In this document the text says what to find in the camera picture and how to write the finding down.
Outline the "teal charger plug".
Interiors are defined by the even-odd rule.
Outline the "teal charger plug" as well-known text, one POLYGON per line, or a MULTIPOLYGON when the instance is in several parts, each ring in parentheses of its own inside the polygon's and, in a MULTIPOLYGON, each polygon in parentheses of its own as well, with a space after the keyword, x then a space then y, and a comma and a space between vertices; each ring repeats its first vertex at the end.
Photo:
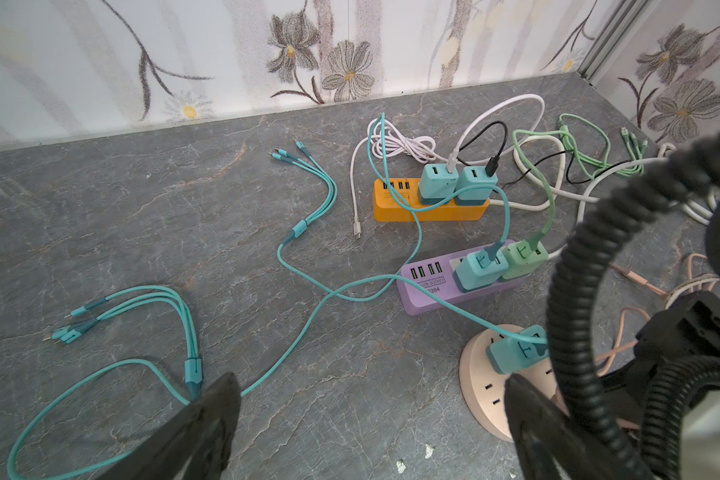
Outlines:
MULTIPOLYGON (((384 116, 384 114, 382 114, 381 117, 375 123, 373 123, 372 125, 369 124, 369 133, 368 133, 368 137, 366 138, 366 144, 367 144, 366 146, 367 146, 367 154, 369 157, 369 161, 371 162, 371 166, 373 167, 374 171, 376 171, 377 176, 382 181, 389 181, 388 188, 392 188, 394 190, 395 187, 392 187, 391 180, 388 178, 387 153, 386 153, 386 150, 384 150, 386 148, 386 129, 387 129, 387 127, 384 126, 384 125, 386 125, 386 123, 388 123, 388 122, 386 122, 385 116, 384 116), (371 139, 372 132, 375 131, 375 129, 377 127, 380 128, 379 142, 381 145, 380 148, 382 149, 381 150, 381 158, 382 158, 384 170, 385 170, 385 176, 383 176, 383 177, 376 170, 376 167, 373 165, 373 160, 371 159, 372 143, 373 143, 373 140, 371 139)), ((501 147, 499 148, 499 151, 497 152, 497 154, 488 160, 489 166, 495 166, 494 164, 498 163, 499 157, 503 153, 502 150, 505 148, 507 138, 509 135, 509 129, 506 126, 506 124, 502 121, 498 121, 498 120, 494 121, 494 122, 490 123, 489 125, 487 125, 481 132, 476 134, 474 136, 474 138, 472 138, 470 141, 467 142, 467 145, 471 144, 474 140, 479 138, 484 133, 485 130, 487 130, 490 126, 493 126, 494 124, 503 125, 502 128, 504 130, 504 138, 502 140, 501 147)), ((307 322, 305 323, 304 327, 302 328, 302 330, 299 333, 299 335, 297 336, 297 338, 292 342, 292 344, 283 353, 283 355, 258 380, 256 380, 253 384, 251 384, 246 389, 242 390, 241 396, 244 397, 245 395, 251 393, 255 388, 257 388, 259 385, 261 385, 263 382, 265 382, 278 369, 278 367, 280 367, 280 365, 287 359, 287 357, 293 352, 293 350, 296 348, 298 343, 304 337, 309 326, 311 325, 312 321, 316 317, 317 313, 322 308, 322 306, 325 303, 327 303, 328 300, 330 300, 333 297, 336 297, 336 298, 342 298, 344 300, 352 301, 352 302, 356 302, 356 303, 370 302, 373 299, 375 299, 376 297, 380 296, 389 286, 391 286, 393 281, 401 281, 403 283, 406 283, 406 284, 414 287, 414 289, 416 289, 420 293, 423 293, 425 296, 427 296, 431 300, 435 300, 435 302, 437 304, 439 304, 440 306, 443 306, 446 309, 451 310, 452 312, 455 312, 458 315, 461 315, 464 318, 474 321, 475 323, 477 323, 483 327, 486 327, 488 330, 499 334, 501 339, 498 341, 498 343, 494 343, 493 346, 488 347, 487 351, 489 353, 486 354, 488 356, 489 360, 494 362, 495 365, 493 368, 496 372, 499 372, 502 374, 510 374, 510 373, 514 373, 519 370, 522 370, 524 368, 527 368, 527 367, 521 366, 520 360, 529 360, 530 361, 531 357, 529 357, 528 355, 530 355, 531 353, 533 353, 535 351, 535 347, 542 347, 542 354, 541 354, 542 357, 547 355, 548 352, 546 352, 546 347, 548 345, 547 345, 546 339, 544 338, 543 335, 541 337, 534 336, 533 334, 523 335, 521 333, 510 332, 506 329, 500 328, 497 325, 494 325, 486 320, 483 320, 483 319, 477 317, 476 315, 469 313, 459 307, 456 307, 452 303, 450 303, 446 300, 443 300, 440 297, 437 297, 432 292, 430 292, 426 288, 422 287, 415 281, 407 279, 407 278, 403 277, 402 275, 399 275, 399 274, 377 275, 377 276, 368 277, 365 279, 356 280, 354 282, 350 282, 350 283, 344 285, 343 287, 341 287, 339 289, 332 290, 332 289, 320 284, 317 280, 315 280, 314 278, 305 274, 304 272, 287 264, 282 259, 282 256, 281 256, 282 248, 285 245, 287 245, 289 242, 291 242, 292 240, 294 240, 294 239, 298 238, 300 235, 302 235, 307 230, 307 227, 309 225, 311 225, 311 223, 313 223, 316 219, 318 219, 318 218, 322 217, 324 214, 326 214, 328 212, 328 210, 330 209, 330 207, 335 202, 336 195, 337 195, 337 193, 336 193, 337 186, 336 186, 335 181, 332 179, 332 177, 330 177, 326 173, 326 171, 319 165, 319 163, 316 162, 316 160, 312 157, 311 153, 309 153, 309 151, 307 150, 307 148, 303 144, 303 142, 296 141, 296 145, 299 148, 299 150, 301 150, 302 153, 304 153, 308 157, 310 162, 312 162, 311 164, 307 163, 306 161, 303 161, 302 159, 300 159, 297 156, 289 154, 286 150, 283 150, 283 149, 277 149, 274 153, 271 154, 271 156, 275 160, 279 160, 279 161, 283 161, 288 164, 295 165, 305 171, 310 172, 311 174, 314 174, 315 176, 318 176, 323 181, 325 181, 326 185, 328 185, 329 193, 328 193, 328 196, 326 197, 326 200, 323 202, 323 204, 321 205, 320 208, 315 210, 315 212, 310 214, 310 216, 308 216, 306 219, 301 220, 297 225, 295 225, 291 229, 289 236, 278 247, 277 258, 278 258, 278 261, 280 261, 281 265, 284 266, 286 269, 288 269, 292 273, 298 274, 301 277, 307 279, 314 285, 318 286, 319 288, 321 288, 322 290, 327 292, 327 295, 317 305, 317 307, 312 312, 311 316, 308 318, 307 322), (367 283, 371 283, 371 282, 375 282, 375 281, 381 281, 381 280, 388 280, 388 282, 382 289, 380 289, 378 292, 376 292, 375 294, 373 294, 369 297, 363 297, 363 298, 349 297, 349 296, 345 296, 342 294, 343 291, 345 291, 349 288, 367 284, 367 283)), ((481 253, 485 253, 486 259, 490 258, 491 261, 499 260, 500 259, 499 253, 502 253, 502 255, 504 253, 508 253, 510 246, 519 245, 519 242, 512 243, 509 246, 505 245, 505 243, 506 243, 505 241, 508 238, 509 228, 510 228, 510 213, 509 213, 508 206, 504 207, 504 217, 505 217, 504 218, 504 229, 502 232, 502 236, 499 239, 500 241, 497 241, 497 242, 495 242, 495 244, 490 245, 487 250, 487 253, 485 253, 483 250, 480 251, 481 253)), ((159 288, 157 286, 131 287, 131 288, 122 290, 120 292, 111 294, 109 296, 106 296, 99 303, 94 302, 94 305, 92 305, 90 308, 97 307, 101 303, 106 303, 106 301, 111 300, 112 298, 115 298, 115 297, 121 296, 121 295, 125 295, 127 293, 132 293, 134 291, 152 289, 152 290, 158 290, 158 291, 162 292, 162 290, 160 290, 161 288, 163 288, 163 287, 159 287, 159 288)), ((194 351, 194 350, 192 350, 192 348, 194 348, 196 346, 195 345, 195 343, 196 343, 195 337, 196 336, 193 336, 193 335, 195 335, 194 326, 193 326, 194 324, 191 321, 191 318, 190 318, 191 315, 188 311, 188 307, 186 306, 186 303, 178 296, 177 293, 173 292, 172 290, 169 292, 165 288, 163 290, 165 290, 165 292, 163 292, 163 293, 154 293, 154 294, 150 293, 150 294, 144 294, 144 295, 141 295, 138 297, 134 297, 116 307, 113 307, 112 309, 108 310, 107 312, 105 312, 101 315, 95 316, 93 318, 93 320, 91 320, 90 322, 84 321, 80 325, 83 325, 86 328, 89 326, 92 327, 92 326, 95 326, 100 321, 109 319, 111 317, 122 314, 126 311, 132 310, 132 309, 136 308, 137 306, 142 306, 142 305, 149 304, 149 303, 155 303, 158 301, 163 302, 163 303, 167 302, 167 303, 171 304, 173 307, 175 307, 175 310, 179 313, 179 316, 182 319, 183 325, 185 327, 186 340, 188 342, 187 343, 188 348, 189 348, 188 351, 190 351, 190 353, 191 353, 192 351, 194 351)), ((85 329, 83 329, 82 326, 80 328, 78 328, 77 326, 65 327, 60 330, 57 330, 52 335, 52 338, 55 340, 62 340, 65 343, 69 343, 72 340, 79 338, 83 333, 85 333, 83 330, 85 330, 85 329)), ((196 380, 196 379, 199 380, 200 377, 202 376, 201 373, 199 373, 199 368, 200 368, 199 362, 200 362, 199 357, 189 357, 186 360, 185 374, 189 375, 189 377, 187 377, 187 378, 189 378, 189 380, 196 380)), ((148 361, 146 359, 136 358, 136 359, 122 360, 122 361, 118 361, 113 364, 110 364, 110 365, 103 367, 102 369, 90 374, 89 376, 85 377, 84 379, 80 380, 79 382, 74 384, 72 387, 67 389, 59 397, 57 397, 50 404, 48 404, 29 423, 29 425, 27 427, 25 427, 25 429, 22 431, 22 433, 19 435, 18 439, 14 443, 14 445, 9 453, 8 459, 7 459, 6 467, 7 467, 7 475, 9 477, 9 479, 28 479, 28 478, 23 477, 18 472, 18 467, 17 467, 18 453, 19 453, 21 447, 23 446, 24 442, 30 435, 31 431, 54 407, 56 407, 61 401, 66 399, 68 396, 70 396, 72 393, 74 393, 76 390, 83 387, 84 385, 92 382, 96 378, 98 378, 118 367, 123 367, 126 365, 142 365, 142 366, 147 367, 158 377, 158 380, 178 401, 180 401, 184 405, 188 405, 190 403, 187 398, 182 396, 182 394, 180 394, 171 385, 170 381, 167 380, 167 377, 165 375, 163 375, 163 373, 160 372, 158 367, 151 361, 148 361)), ((100 468, 115 464, 116 462, 126 458, 131 453, 132 453, 132 451, 128 451, 128 452, 125 452, 118 456, 112 457, 110 459, 101 461, 99 463, 96 463, 96 464, 93 464, 93 465, 90 465, 90 466, 87 466, 87 467, 84 467, 84 468, 81 468, 78 470, 74 470, 71 472, 67 472, 64 474, 60 474, 57 476, 48 477, 45 479, 71 479, 71 478, 77 477, 79 475, 92 473, 100 468)))

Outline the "green charger plug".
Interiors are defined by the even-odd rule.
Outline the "green charger plug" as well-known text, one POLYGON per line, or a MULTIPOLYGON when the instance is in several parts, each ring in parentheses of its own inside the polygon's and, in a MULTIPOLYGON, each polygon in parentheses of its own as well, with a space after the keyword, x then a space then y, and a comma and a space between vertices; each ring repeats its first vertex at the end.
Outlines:
POLYGON ((502 248, 508 267, 502 278, 504 280, 524 277, 537 270, 543 263, 552 260, 562 253, 561 249, 549 252, 543 245, 543 240, 550 232, 556 216, 556 201, 560 197, 575 200, 581 207, 593 204, 595 197, 588 194, 577 194, 561 188, 563 182, 568 180, 569 168, 576 165, 585 175, 585 183, 589 186, 608 175, 618 174, 626 177, 637 176, 644 172, 644 161, 647 159, 648 142, 640 140, 637 135, 626 128, 620 131, 620 136, 627 150, 628 158, 611 162, 610 138, 594 123, 577 115, 570 116, 585 125, 592 127, 605 141, 604 151, 599 157, 584 153, 577 144, 575 136, 564 124, 557 129, 545 132, 518 129, 512 132, 512 159, 520 169, 521 175, 535 182, 541 187, 546 201, 538 204, 536 208, 546 213, 546 220, 539 231, 529 238, 520 240, 502 248), (528 159, 523 147, 528 143, 537 141, 552 142, 557 145, 553 156, 558 159, 558 173, 553 180, 548 180, 541 172, 538 162, 528 159))

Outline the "purple power strip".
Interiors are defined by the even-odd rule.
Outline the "purple power strip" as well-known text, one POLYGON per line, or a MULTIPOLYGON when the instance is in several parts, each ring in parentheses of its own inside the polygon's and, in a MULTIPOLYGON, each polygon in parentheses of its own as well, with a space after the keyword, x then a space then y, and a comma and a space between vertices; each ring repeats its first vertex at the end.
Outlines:
POLYGON ((406 313, 416 316, 442 308, 442 305, 431 298, 431 295, 451 304, 460 304, 468 300, 475 300, 515 288, 526 281, 527 277, 507 281, 497 280, 495 283, 480 289, 462 291, 454 275, 454 270, 469 253, 478 252, 483 248, 484 246, 480 246, 459 250, 405 264, 400 270, 400 275, 426 290, 426 293, 423 293, 409 283, 401 280, 396 281, 406 313))

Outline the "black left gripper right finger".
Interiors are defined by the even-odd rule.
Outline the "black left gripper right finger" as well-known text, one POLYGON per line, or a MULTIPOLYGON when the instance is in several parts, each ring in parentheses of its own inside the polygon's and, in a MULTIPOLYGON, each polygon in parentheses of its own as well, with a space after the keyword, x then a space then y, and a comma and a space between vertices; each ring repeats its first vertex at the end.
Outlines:
POLYGON ((505 383, 505 411, 526 479, 620 479, 624 467, 523 376, 505 383))

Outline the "pink round power strip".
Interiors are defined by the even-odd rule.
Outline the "pink round power strip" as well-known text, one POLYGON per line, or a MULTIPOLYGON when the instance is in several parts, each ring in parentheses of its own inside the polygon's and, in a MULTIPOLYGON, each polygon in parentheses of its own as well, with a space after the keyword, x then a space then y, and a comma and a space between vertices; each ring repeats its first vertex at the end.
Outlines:
MULTIPOLYGON (((499 340, 503 337, 498 332, 487 329, 467 343, 459 361, 459 383, 465 403, 478 423, 496 438, 513 442, 504 406, 505 383, 510 375, 496 372, 487 355, 488 347, 499 340)), ((546 398, 555 395, 557 382, 548 358, 516 373, 546 398)))

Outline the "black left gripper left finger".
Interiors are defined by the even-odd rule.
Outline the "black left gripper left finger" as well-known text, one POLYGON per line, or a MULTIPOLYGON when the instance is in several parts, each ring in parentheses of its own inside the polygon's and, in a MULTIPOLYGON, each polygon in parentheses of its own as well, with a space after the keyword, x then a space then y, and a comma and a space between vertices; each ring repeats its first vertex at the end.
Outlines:
POLYGON ((229 464, 241 409, 232 372, 221 375, 102 479, 218 479, 229 464))

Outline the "orange power strip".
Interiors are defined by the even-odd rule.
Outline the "orange power strip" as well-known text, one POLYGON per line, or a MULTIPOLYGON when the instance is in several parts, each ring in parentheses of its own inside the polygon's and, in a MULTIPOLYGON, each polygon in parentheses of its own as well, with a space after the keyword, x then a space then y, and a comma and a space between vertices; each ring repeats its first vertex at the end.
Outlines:
MULTIPOLYGON (((436 209, 429 210, 430 204, 420 201, 418 178, 392 178, 391 183, 411 208, 424 209, 423 213, 417 214, 420 222, 477 221, 482 218, 491 203, 490 200, 486 200, 481 205, 459 205, 452 199, 436 209)), ((391 191, 380 179, 374 182, 373 213, 375 220, 382 223, 414 221, 413 214, 394 200, 391 191)))

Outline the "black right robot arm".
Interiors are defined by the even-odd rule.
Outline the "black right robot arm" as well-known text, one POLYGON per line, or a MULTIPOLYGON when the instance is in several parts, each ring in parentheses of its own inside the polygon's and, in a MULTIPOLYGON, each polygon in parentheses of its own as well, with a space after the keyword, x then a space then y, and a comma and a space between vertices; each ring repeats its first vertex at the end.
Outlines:
MULTIPOLYGON (((620 479, 677 479, 685 414, 720 390, 720 299, 676 299, 638 333, 633 360, 599 377, 591 314, 602 278, 643 228, 693 195, 720 188, 720 133, 672 153, 615 189, 576 227, 553 275, 547 304, 552 365, 575 425, 620 479)), ((720 276, 720 202, 706 230, 720 276)))

